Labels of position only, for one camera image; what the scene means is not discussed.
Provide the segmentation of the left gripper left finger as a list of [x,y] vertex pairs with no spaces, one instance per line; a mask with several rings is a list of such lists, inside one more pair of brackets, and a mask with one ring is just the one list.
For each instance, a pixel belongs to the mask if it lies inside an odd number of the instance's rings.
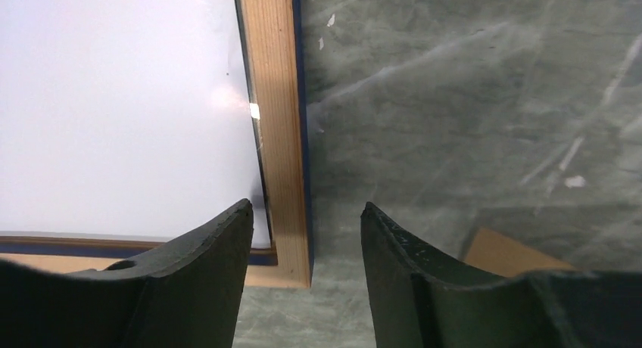
[[243,199],[98,271],[1,262],[3,347],[230,347],[253,235]]

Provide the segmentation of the glossy photo white borders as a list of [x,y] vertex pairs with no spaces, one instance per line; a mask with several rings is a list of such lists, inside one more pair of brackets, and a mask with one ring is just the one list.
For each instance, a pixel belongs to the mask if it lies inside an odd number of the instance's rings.
[[270,244],[235,0],[1,0],[1,232]]

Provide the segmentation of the brown cardboard backing board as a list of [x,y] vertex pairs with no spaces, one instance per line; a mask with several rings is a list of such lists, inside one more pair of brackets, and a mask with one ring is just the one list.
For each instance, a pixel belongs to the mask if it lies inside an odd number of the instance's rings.
[[487,228],[478,230],[463,261],[503,277],[545,269],[575,270],[567,262]]

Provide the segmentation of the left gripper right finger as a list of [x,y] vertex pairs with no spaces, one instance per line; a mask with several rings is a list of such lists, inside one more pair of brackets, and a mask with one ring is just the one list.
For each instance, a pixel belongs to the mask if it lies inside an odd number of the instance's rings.
[[638,272],[506,278],[447,255],[373,203],[360,217],[379,347],[639,347]]

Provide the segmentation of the brown wooden picture frame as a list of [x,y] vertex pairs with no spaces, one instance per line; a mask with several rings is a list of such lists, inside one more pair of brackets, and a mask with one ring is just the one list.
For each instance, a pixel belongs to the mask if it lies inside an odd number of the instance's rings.
[[[258,107],[254,136],[270,233],[258,256],[273,256],[274,266],[254,266],[246,282],[254,286],[309,287],[310,242],[304,193],[305,118],[300,112],[295,53],[294,0],[235,0],[248,87]],[[103,269],[122,255],[164,241],[118,238],[4,235],[4,259],[53,272]]]

